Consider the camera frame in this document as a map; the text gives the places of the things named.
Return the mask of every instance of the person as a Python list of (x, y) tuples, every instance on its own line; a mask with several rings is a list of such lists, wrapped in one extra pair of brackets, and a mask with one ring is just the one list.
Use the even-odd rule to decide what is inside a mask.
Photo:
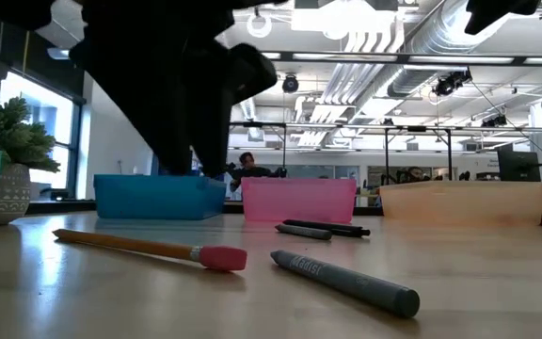
[(233, 178), (230, 183), (231, 192), (235, 192), (235, 190), (242, 184), (242, 178), (277, 176), (277, 174), (272, 172), (271, 169), (256, 166), (254, 156), (250, 152), (242, 153), (242, 155), (240, 155), (240, 164), (242, 164), (242, 168), (240, 169), (235, 169), (235, 166), (229, 166), (227, 170), (227, 173), (229, 173), (231, 178)]

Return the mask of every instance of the wooden table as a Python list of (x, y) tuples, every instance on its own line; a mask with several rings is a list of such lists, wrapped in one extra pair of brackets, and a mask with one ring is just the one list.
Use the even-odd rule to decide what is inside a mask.
[[(369, 239), (277, 234), (241, 215), (202, 222), (98, 222), (92, 213), (0, 227), (0, 338), (542, 338), (542, 228), (388, 224)], [(221, 274), (129, 252), (56, 243), (69, 228), (248, 250)], [(276, 249), (416, 289), (403, 320), (277, 268)]]

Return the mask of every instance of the ceiling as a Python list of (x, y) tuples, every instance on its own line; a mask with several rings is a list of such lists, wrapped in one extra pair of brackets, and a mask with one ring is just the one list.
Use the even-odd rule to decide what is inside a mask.
[[(439, 0), (418, 0), (419, 9), (410, 11), (405, 16), (405, 35), (411, 35), (416, 25), (428, 14)], [(347, 38), (331, 40), (321, 32), (294, 31), (290, 19), (293, 13), (294, 0), (280, 9), (262, 9), (263, 13), (275, 13), (272, 29), (268, 36), (255, 38), (247, 29), (247, 20), (252, 9), (235, 11), (236, 24), (228, 29), (222, 37), (224, 43), (233, 46), (238, 43), (249, 43), (261, 51), (343, 51)], [(63, 48), (70, 48), (83, 37), (83, 23), (80, 7), (72, 0), (57, 0), (52, 8), (54, 21), (44, 27), (40, 34)], [(542, 55), (542, 20), (538, 15), (527, 18), (509, 19), (497, 32), (473, 49), (478, 54), (507, 55)], [(253, 26), (260, 27), (261, 19), (255, 20)], [(337, 64), (314, 62), (276, 62), (279, 82), (273, 88), (257, 95), (254, 103), (257, 107), (278, 107), (277, 120), (283, 120), (284, 108), (295, 108), (296, 99), (302, 95), (321, 94), (332, 79)], [(505, 104), (509, 120), (516, 125), (527, 123), (528, 104), (540, 100), (542, 94), (542, 68), (532, 67), (472, 67), (473, 81), (479, 89), (467, 84), (452, 97), (436, 104), (437, 98), (430, 94), (432, 83), (420, 87), (412, 95), (413, 100), (405, 100), (398, 106), (399, 115), (392, 115), (396, 123), (433, 124), (440, 117), (442, 124), (465, 123), (471, 116), (488, 111), (493, 105)], [(295, 94), (285, 94), (281, 89), (282, 79), (293, 73), (299, 81), (299, 89)], [(518, 93), (513, 94), (514, 87)]]

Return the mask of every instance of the pink eraser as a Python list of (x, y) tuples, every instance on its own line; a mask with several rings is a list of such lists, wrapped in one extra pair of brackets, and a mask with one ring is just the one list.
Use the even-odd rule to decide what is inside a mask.
[(199, 251), (199, 262), (217, 270), (242, 270), (246, 267), (247, 252), (226, 246), (204, 246)]

